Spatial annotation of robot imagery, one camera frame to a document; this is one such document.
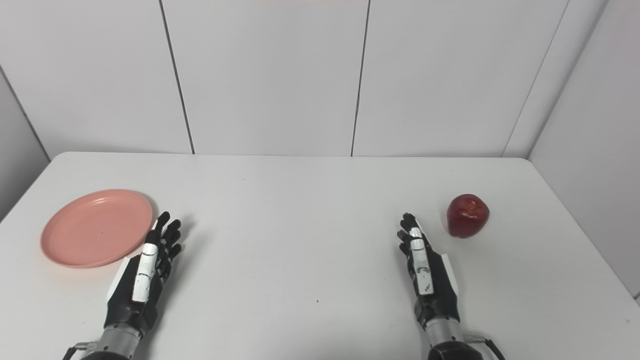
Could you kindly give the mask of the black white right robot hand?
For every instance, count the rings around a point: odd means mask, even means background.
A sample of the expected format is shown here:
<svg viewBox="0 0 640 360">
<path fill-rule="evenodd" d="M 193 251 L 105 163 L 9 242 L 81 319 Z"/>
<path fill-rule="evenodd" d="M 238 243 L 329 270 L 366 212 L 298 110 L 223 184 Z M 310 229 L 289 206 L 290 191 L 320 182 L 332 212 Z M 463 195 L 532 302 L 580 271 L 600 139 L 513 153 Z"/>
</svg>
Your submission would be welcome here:
<svg viewBox="0 0 640 360">
<path fill-rule="evenodd" d="M 405 212 L 400 220 L 398 248 L 407 260 L 407 273 L 413 283 L 414 314 L 425 328 L 430 321 L 461 321 L 458 296 L 446 269 L 445 257 L 434 250 L 416 217 Z"/>
</svg>

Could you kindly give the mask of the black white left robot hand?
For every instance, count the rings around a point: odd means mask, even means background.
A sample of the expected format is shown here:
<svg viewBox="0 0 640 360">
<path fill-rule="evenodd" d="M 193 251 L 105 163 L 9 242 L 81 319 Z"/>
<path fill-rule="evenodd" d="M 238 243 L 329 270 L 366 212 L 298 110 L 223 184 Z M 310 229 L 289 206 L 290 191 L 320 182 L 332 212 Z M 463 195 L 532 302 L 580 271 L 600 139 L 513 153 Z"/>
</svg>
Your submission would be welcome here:
<svg viewBox="0 0 640 360">
<path fill-rule="evenodd" d="M 128 258 L 107 301 L 103 327 L 126 325 L 146 335 L 159 318 L 158 301 L 172 273 L 173 262 L 183 250 L 180 219 L 164 211 L 142 244 L 141 253 Z"/>
</svg>

